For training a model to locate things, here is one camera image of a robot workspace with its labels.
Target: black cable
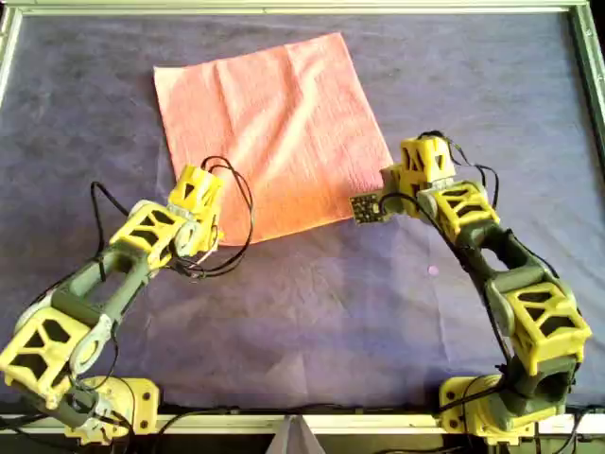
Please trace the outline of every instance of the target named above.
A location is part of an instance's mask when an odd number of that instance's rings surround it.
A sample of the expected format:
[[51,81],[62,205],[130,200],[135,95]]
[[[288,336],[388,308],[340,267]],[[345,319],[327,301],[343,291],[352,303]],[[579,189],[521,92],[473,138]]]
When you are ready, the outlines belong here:
[[[465,399],[471,387],[477,383],[477,381],[482,378],[484,375],[476,376],[473,378],[466,388],[464,389],[464,393],[462,393],[462,399]],[[466,433],[466,439],[469,442],[469,447],[471,448],[471,452],[473,452],[473,440],[471,439],[471,435],[469,434],[469,423],[466,419],[466,402],[462,402],[462,421],[464,421],[464,433]]]
[[[420,203],[415,198],[409,196],[408,194],[403,194],[401,192],[388,193],[388,194],[382,196],[380,198],[380,200],[378,201],[378,210],[380,211],[380,213],[385,213],[384,203],[388,199],[392,199],[392,198],[404,199],[405,201],[411,201],[412,203],[414,203],[414,205],[416,206],[418,211],[420,211],[424,215],[424,217],[426,219],[428,219],[428,221],[433,225],[433,227],[440,234],[441,238],[443,238],[443,241],[445,241],[445,244],[447,244],[447,246],[450,248],[450,251],[452,251],[452,253],[454,254],[454,257],[458,259],[458,262],[460,263],[462,268],[467,272],[471,271],[471,264],[468,262],[468,260],[466,260],[464,255],[462,255],[461,253],[458,252],[458,248],[456,247],[456,245],[454,243],[452,243],[452,241],[445,235],[445,233],[443,232],[441,227],[437,224],[437,222],[433,219],[433,217],[431,217],[426,212],[424,207],[422,205],[420,205]],[[510,362],[510,352],[509,352],[508,347],[506,346],[506,343],[504,342],[504,339],[502,338],[502,335],[500,334],[500,331],[498,330],[498,327],[495,322],[495,317],[492,312],[492,308],[487,303],[485,294],[481,295],[481,299],[483,300],[483,304],[488,313],[488,318],[490,320],[490,325],[492,326],[493,334],[495,335],[496,340],[498,342],[498,346],[500,347],[500,350],[502,351],[502,355],[504,356],[504,358],[508,364]]]
[[555,267],[553,267],[550,263],[548,263],[548,261],[545,258],[539,256],[534,251],[532,251],[528,246],[526,246],[524,243],[522,243],[521,240],[519,238],[517,238],[517,236],[512,232],[512,230],[509,230],[509,234],[511,234],[514,237],[514,239],[516,239],[519,243],[521,243],[523,245],[523,247],[526,248],[529,253],[531,253],[538,260],[540,260],[541,262],[543,262],[548,267],[548,269],[550,270],[551,274],[554,277],[556,277],[557,279],[559,279],[559,274],[557,273],[557,270],[555,270]]
[[[441,131],[427,131],[427,132],[423,132],[422,134],[420,134],[418,136],[419,139],[423,138],[423,137],[430,137],[430,136],[434,136],[434,137],[439,137],[441,139],[443,139],[446,143],[447,143],[447,147],[449,149],[450,152],[450,158],[452,159],[452,162],[456,165],[456,166],[464,166],[464,167],[474,167],[477,169],[477,171],[479,172],[479,174],[481,175],[481,184],[487,189],[487,180],[485,177],[485,172],[484,170],[489,170],[492,174],[493,174],[493,200],[492,200],[492,207],[495,210],[495,208],[498,205],[498,196],[500,194],[500,177],[498,176],[498,172],[496,172],[493,168],[489,167],[489,166],[484,166],[482,164],[478,164],[478,163],[471,163],[469,161],[469,159],[466,157],[466,153],[464,152],[464,150],[462,149],[462,147],[460,145],[458,145],[456,142],[454,142],[450,137],[446,136],[445,134],[443,134],[443,132]],[[454,157],[454,153],[452,153],[452,148],[454,148],[462,157],[462,160],[464,161],[464,164],[461,163],[460,161],[458,161],[455,157]]]
[[438,412],[443,413],[444,411],[450,410],[453,407],[458,407],[460,405],[468,404],[469,402],[480,399],[481,397],[485,397],[486,395],[498,393],[498,392],[502,391],[503,389],[504,389],[504,386],[498,384],[498,385],[493,386],[492,388],[488,388],[487,390],[483,390],[478,393],[467,395],[466,397],[461,397],[460,399],[454,400],[453,402],[450,402],[449,404],[442,405],[441,407],[439,407]]
[[239,251],[237,253],[235,253],[234,255],[232,255],[231,257],[229,257],[224,262],[220,263],[219,265],[213,266],[212,268],[204,268],[203,266],[197,264],[194,260],[190,260],[185,257],[176,257],[177,265],[175,268],[173,268],[175,271],[180,272],[181,274],[185,274],[189,277],[195,277],[195,278],[199,278],[199,279],[203,279],[206,277],[218,277],[218,276],[221,276],[228,272],[231,272],[235,268],[237,268],[241,262],[241,259],[244,257],[246,250],[248,249],[248,247],[251,244],[252,233],[253,233],[253,229],[254,229],[254,213],[253,213],[254,203],[253,203],[253,199],[252,199],[252,192],[251,192],[250,186],[248,185],[248,182],[246,181],[246,179],[243,177],[243,175],[241,173],[239,173],[237,170],[235,170],[233,168],[233,166],[231,165],[231,162],[227,158],[224,158],[222,156],[208,156],[207,158],[205,158],[203,160],[201,167],[205,168],[206,164],[211,159],[219,159],[225,163],[225,165],[212,166],[209,170],[211,173],[217,167],[226,168],[232,172],[233,178],[235,179],[235,183],[237,184],[240,194],[241,194],[242,198],[244,199],[244,202],[248,206],[248,209],[250,212],[250,229],[248,231],[248,236],[246,238],[246,241],[244,242],[242,247],[239,249]]
[[103,264],[103,259],[100,257],[100,254],[105,249],[105,235],[103,234],[103,223],[101,222],[101,215],[98,211],[98,203],[96,201],[96,192],[95,189],[99,189],[103,195],[117,208],[124,216],[129,215],[129,211],[124,208],[124,206],[117,201],[117,199],[107,190],[107,188],[100,182],[92,182],[91,183],[91,200],[93,201],[93,211],[95,213],[95,223],[96,230],[98,232],[98,244],[96,246],[96,253],[94,260],[98,263],[99,273],[101,274],[101,281],[105,282],[106,274],[105,274],[105,266]]
[[[124,448],[124,451],[123,451],[123,454],[127,454],[130,449],[130,443],[132,442],[132,437],[135,435],[134,428],[132,427],[132,424],[130,423],[130,421],[123,414],[120,414],[117,411],[113,410],[112,416],[115,417],[117,419],[117,421],[115,421],[114,419],[108,418],[106,416],[103,416],[101,414],[96,414],[95,418],[103,423],[111,424],[113,426],[118,426],[121,428],[128,429],[129,432],[127,435],[128,438],[126,440],[126,447]],[[134,418],[134,408],[132,409],[132,417]]]
[[447,454],[448,452],[455,452],[464,449],[466,446],[450,446],[450,447],[436,447],[434,449],[406,449],[398,447],[395,449],[383,449],[382,451],[376,451],[374,454]]
[[96,230],[98,232],[98,246],[96,248],[96,255],[99,255],[101,251],[105,248],[105,236],[103,233],[103,223],[101,222],[101,215],[98,210],[98,202],[96,201],[96,192],[95,189],[100,190],[103,195],[117,208],[120,213],[124,216],[129,215],[129,210],[124,208],[124,206],[117,201],[117,199],[107,190],[107,188],[100,182],[92,182],[91,183],[91,200],[93,201],[93,211],[95,212],[95,223]]
[[564,452],[564,450],[569,446],[570,443],[575,442],[577,440],[578,437],[578,427],[579,427],[579,423],[581,423],[582,418],[584,416],[586,416],[588,413],[590,413],[591,411],[595,411],[595,410],[599,410],[601,409],[600,406],[593,406],[593,405],[589,405],[588,407],[585,407],[580,413],[577,413],[574,415],[574,426],[571,429],[571,432],[569,433],[569,437],[567,437],[567,440],[565,440],[565,443],[563,443],[563,446],[561,446],[559,449],[557,449],[553,454],[562,454]]

